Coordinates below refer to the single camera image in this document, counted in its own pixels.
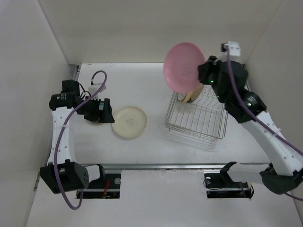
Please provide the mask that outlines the cream bear plate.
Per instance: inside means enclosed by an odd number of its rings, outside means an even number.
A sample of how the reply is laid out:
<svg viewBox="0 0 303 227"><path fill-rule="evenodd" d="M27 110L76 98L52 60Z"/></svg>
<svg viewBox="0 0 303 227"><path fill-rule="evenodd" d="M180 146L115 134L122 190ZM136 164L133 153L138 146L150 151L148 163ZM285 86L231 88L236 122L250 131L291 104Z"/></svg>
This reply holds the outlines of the cream bear plate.
<svg viewBox="0 0 303 227"><path fill-rule="evenodd" d="M120 137L134 139L140 136L147 126L146 113L137 106L126 106L115 111L113 131Z"/></svg>

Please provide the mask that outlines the pink plate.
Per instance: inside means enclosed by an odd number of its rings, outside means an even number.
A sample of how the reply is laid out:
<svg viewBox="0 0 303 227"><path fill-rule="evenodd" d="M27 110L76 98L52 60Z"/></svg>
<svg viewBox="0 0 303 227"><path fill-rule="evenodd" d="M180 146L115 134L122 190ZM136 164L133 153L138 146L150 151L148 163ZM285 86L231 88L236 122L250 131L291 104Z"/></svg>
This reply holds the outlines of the pink plate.
<svg viewBox="0 0 303 227"><path fill-rule="evenodd" d="M200 86L198 66L206 63L203 52L193 43L182 42L167 53L163 74L168 87L178 93L187 93Z"/></svg>

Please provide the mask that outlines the metal wire dish rack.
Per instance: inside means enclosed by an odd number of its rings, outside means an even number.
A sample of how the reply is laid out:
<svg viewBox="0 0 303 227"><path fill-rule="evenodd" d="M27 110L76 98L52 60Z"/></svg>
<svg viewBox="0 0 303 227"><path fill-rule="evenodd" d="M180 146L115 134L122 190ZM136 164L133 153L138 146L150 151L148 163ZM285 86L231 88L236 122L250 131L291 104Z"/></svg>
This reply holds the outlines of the metal wire dish rack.
<svg viewBox="0 0 303 227"><path fill-rule="evenodd" d="M223 139L228 114L212 87L205 85L199 95L186 97L186 93L173 92L165 116L167 128L210 142Z"/></svg>

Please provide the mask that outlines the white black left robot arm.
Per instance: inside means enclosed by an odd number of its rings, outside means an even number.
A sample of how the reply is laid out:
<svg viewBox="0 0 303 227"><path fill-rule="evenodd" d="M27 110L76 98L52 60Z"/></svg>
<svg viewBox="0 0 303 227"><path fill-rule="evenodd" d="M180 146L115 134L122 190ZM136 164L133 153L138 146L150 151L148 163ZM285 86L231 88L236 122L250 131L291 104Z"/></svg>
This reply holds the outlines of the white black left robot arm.
<svg viewBox="0 0 303 227"><path fill-rule="evenodd" d="M110 100L98 98L105 85L99 83L90 89L93 98L82 99L79 82L64 80L61 93L52 95L49 102L53 117L52 147L46 166L40 169L40 175L54 194L61 192L57 179L60 179L64 192L87 189L90 184L99 188L106 182L102 165L83 166L75 158L72 117L82 115L85 120L93 123L115 121Z"/></svg>

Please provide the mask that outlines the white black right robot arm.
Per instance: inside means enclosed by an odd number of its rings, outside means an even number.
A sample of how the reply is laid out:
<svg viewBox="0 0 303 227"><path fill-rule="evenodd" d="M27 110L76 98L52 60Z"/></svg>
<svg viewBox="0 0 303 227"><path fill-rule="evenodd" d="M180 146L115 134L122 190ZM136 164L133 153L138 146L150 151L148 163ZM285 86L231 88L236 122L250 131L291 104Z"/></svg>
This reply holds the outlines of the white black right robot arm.
<svg viewBox="0 0 303 227"><path fill-rule="evenodd" d="M286 141L260 97L245 88L248 72L243 65L211 56L197 70L199 81L212 87L228 114L251 134L270 160L261 165L230 162L220 170L220 183L225 187L258 183L275 194L297 188L303 182L303 153Z"/></svg>

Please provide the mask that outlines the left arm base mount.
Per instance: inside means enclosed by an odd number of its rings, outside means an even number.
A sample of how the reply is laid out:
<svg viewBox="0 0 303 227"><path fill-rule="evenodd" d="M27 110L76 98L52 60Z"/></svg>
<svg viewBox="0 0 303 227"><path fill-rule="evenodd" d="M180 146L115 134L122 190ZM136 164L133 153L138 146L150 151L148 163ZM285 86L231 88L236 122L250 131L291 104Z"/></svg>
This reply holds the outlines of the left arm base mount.
<svg viewBox="0 0 303 227"><path fill-rule="evenodd" d="M83 199L119 199L121 170L105 170L105 177L89 183L84 190Z"/></svg>

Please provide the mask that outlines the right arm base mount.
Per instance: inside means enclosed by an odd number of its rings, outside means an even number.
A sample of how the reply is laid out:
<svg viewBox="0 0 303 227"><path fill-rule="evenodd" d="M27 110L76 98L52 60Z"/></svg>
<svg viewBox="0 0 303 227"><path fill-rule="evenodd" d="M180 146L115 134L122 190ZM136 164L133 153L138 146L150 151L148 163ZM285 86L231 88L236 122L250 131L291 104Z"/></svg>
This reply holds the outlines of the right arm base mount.
<svg viewBox="0 0 303 227"><path fill-rule="evenodd" d="M250 183L235 182L228 175L228 171L235 164L236 162L229 162L220 170L204 172L203 185L208 199L251 199L253 197L255 191Z"/></svg>

